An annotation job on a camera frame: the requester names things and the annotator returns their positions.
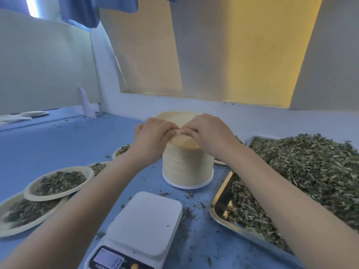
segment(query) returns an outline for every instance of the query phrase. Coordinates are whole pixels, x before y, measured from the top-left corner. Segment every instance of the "hand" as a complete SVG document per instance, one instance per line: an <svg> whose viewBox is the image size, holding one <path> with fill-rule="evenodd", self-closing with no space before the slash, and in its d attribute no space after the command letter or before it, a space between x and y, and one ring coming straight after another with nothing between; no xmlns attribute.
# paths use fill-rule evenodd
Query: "hand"
<svg viewBox="0 0 359 269"><path fill-rule="evenodd" d="M145 168L159 160L167 142L176 135L180 129L172 122L148 118L144 124L135 128L135 142L128 153L136 158L141 168Z"/></svg>
<svg viewBox="0 0 359 269"><path fill-rule="evenodd" d="M192 137L206 153L220 160L225 159L229 150L241 145L220 118L207 113L182 126L181 134Z"/></svg>

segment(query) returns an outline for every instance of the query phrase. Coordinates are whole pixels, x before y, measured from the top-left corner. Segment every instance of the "stainless steel tray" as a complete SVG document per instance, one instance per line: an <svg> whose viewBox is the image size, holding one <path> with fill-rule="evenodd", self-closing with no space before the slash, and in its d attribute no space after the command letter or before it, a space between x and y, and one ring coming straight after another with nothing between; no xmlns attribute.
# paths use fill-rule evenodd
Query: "stainless steel tray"
<svg viewBox="0 0 359 269"><path fill-rule="evenodd" d="M245 145L251 147L256 140L261 138L265 138L265 137L253 136L245 143ZM231 200L230 186L236 176L236 175L233 176L233 174L234 174L233 171L229 172L228 176L223 181L223 184L221 185L216 196L213 198L211 202L209 211L213 219L216 220L221 225L234 231L239 236L244 237L249 241L252 241L256 245L260 246L266 252L272 254L276 259L291 266L292 268L304 268L301 262L292 254L285 252L284 250L281 250L276 246L266 242L262 238L249 233L243 227L237 224L227 222L226 220L222 219L221 216L223 216L223 214L226 213L227 206Z"/></svg>

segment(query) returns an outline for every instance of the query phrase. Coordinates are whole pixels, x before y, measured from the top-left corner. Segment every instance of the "bright light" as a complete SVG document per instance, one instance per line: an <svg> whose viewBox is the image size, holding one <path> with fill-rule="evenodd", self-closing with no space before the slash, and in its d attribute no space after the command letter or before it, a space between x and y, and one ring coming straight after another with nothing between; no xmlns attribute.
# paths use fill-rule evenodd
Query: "bright light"
<svg viewBox="0 0 359 269"><path fill-rule="evenodd" d="M36 0L26 0L27 7L29 8L29 13L35 18L39 18L39 11L37 10Z"/></svg>

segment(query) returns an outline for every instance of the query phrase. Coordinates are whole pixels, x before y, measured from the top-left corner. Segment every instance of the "blue fabric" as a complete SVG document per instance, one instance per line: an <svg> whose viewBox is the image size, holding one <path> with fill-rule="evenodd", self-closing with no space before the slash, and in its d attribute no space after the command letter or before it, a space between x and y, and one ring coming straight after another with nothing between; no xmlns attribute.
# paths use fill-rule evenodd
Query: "blue fabric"
<svg viewBox="0 0 359 269"><path fill-rule="evenodd" d="M26 0L0 0L0 9L7 9L30 15Z"/></svg>
<svg viewBox="0 0 359 269"><path fill-rule="evenodd" d="M98 26L100 7L135 13L138 11L139 5L138 0L59 0L59 4L60 14L64 22L87 28Z"/></svg>

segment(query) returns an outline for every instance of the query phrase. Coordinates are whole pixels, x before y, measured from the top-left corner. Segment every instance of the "blue table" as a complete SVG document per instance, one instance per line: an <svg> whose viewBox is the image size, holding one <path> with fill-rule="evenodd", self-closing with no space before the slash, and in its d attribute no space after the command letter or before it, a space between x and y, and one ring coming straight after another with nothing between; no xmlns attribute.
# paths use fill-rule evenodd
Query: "blue table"
<svg viewBox="0 0 359 269"><path fill-rule="evenodd" d="M134 141L134 127L140 123L109 114L98 114L98 119L69 113L66 113L66 118L59 119L58 112L50 115L53 119L51 116L43 117L44 123L38 120L40 122L28 126L12 126L8 130L0 128L0 201L24 190L31 181L47 172L110 160L106 155L111 157L117 148ZM159 160L132 180L100 230L106 231L121 211L121 204L126 204L128 198L137 192L168 192L168 198L191 207L196 217L186 219L186 231L177 232L164 268L209 268L207 257L212 260L212 268L289 268L212 219L209 204L228 172L228 167L215 165L213 181L202 189L191 190L194 196L187 199L187 191L164 181L162 160ZM32 231L0 239L0 261ZM92 241L85 258L97 242L95 239Z"/></svg>

